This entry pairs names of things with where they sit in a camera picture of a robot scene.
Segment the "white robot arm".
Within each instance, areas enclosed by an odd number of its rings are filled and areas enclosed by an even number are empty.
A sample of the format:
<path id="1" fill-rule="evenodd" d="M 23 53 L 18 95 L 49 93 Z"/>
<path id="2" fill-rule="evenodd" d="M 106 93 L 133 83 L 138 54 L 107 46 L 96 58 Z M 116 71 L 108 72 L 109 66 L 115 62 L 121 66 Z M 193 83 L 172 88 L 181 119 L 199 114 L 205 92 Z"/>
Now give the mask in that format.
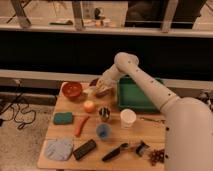
<path id="1" fill-rule="evenodd" d="M 119 52 L 97 83 L 98 90 L 129 75 L 165 116 L 165 171 L 213 171 L 213 113 L 202 101 L 181 98 L 138 67 L 139 59 Z"/>

